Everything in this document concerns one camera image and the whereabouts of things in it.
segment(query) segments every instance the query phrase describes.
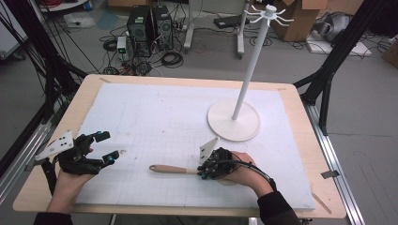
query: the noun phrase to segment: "wooden table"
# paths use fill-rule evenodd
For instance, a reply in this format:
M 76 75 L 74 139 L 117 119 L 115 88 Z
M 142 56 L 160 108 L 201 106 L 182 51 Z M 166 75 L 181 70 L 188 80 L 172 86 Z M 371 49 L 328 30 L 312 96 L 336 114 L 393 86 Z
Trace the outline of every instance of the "wooden table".
M 137 83 L 172 86 L 226 87 L 240 89 L 241 82 L 122 77 L 107 75 L 89 75 L 78 90 L 50 139 L 61 136 L 70 129 L 76 137 L 80 125 L 93 104 L 103 83 Z M 252 82 L 250 89 L 278 91 L 290 122 L 294 139 L 312 189 L 315 209 L 297 210 L 300 218 L 344 218 L 346 215 L 341 197 L 332 178 L 324 179 L 321 173 L 329 170 L 324 159 L 314 130 L 304 110 L 296 87 L 286 83 Z M 36 167 L 29 175 L 21 192 L 16 198 L 13 208 L 16 211 L 45 211 L 50 198 L 47 180 L 40 167 Z M 164 207 L 136 205 L 98 205 L 76 204 L 73 212 L 109 213 L 109 214 L 148 214 L 148 215 L 181 215 L 181 216 L 225 216 L 225 217 L 259 217 L 257 209 L 202 208 L 202 207 Z

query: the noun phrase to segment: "hand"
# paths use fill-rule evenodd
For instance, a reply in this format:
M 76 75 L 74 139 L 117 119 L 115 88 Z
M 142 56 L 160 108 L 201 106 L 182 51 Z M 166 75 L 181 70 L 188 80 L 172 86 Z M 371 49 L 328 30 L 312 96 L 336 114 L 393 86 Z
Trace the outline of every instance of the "hand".
M 92 174 L 77 175 L 59 169 L 54 195 L 47 212 L 69 214 L 84 184 L 93 177 Z
M 255 166 L 254 160 L 247 153 L 231 152 L 233 153 L 232 160 L 251 162 L 251 164 Z M 258 198 L 273 192 L 272 187 L 266 178 L 244 166 L 237 166 L 234 171 L 226 175 L 223 179 L 231 180 L 243 186 L 250 187 L 254 190 Z

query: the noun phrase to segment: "wooden handle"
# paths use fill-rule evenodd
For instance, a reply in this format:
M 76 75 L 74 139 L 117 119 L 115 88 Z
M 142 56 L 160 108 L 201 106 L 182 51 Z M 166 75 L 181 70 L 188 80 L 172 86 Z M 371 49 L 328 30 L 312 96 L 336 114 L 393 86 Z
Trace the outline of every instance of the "wooden handle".
M 189 173 L 189 174 L 198 173 L 197 170 L 186 169 L 175 166 L 167 166 L 167 165 L 152 165 L 149 167 L 149 170 L 157 173 Z

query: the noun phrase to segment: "gray floor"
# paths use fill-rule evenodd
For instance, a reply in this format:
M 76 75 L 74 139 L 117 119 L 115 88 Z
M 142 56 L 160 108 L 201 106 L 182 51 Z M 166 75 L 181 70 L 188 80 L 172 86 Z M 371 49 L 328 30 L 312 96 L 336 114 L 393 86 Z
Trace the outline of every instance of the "gray floor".
M 126 22 L 126 13 L 95 8 L 90 15 L 97 25 L 73 30 L 71 36 L 90 60 L 100 67 L 105 51 L 100 37 Z M 215 28 L 214 16 L 200 17 L 196 25 Z M 159 67 L 149 76 L 241 81 L 253 47 L 245 39 L 245 55 L 237 57 L 235 36 L 210 31 L 195 31 L 192 50 L 183 54 L 179 68 Z M 372 48 L 375 43 L 364 40 Z M 65 45 L 72 63 L 82 70 L 94 70 L 71 41 Z M 361 59 L 349 56 L 338 70 L 330 96 L 328 132 L 344 174 L 356 198 L 366 224 L 396 224 L 398 220 L 398 73 L 383 61 L 381 53 Z M 307 48 L 293 48 L 277 39 L 264 47 L 253 74 L 253 81 L 294 83 L 317 71 L 326 59 L 324 54 L 309 53 Z M 0 157 L 10 148 L 44 101 L 41 87 L 29 60 L 9 58 L 0 61 Z M 0 205 L 0 224 L 32 224 L 35 214 L 12 210 L 25 172 L 4 203 Z M 73 215 L 75 224 L 107 224 L 110 215 Z M 186 224 L 220 224 L 220 221 L 182 218 Z M 178 224 L 175 217 L 159 218 L 161 224 Z M 140 223 L 141 217 L 122 216 L 119 224 Z M 317 219 L 313 224 L 348 224 L 346 219 Z

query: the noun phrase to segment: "black sleeve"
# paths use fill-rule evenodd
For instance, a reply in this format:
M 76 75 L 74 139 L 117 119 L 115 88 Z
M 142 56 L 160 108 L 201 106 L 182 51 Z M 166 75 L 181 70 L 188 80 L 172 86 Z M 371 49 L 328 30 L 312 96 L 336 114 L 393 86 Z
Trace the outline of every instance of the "black sleeve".
M 73 225 L 70 214 L 38 213 L 34 225 Z
M 260 207 L 261 221 L 265 225 L 301 225 L 296 213 L 284 199 L 281 192 L 276 191 L 262 196 L 257 203 Z

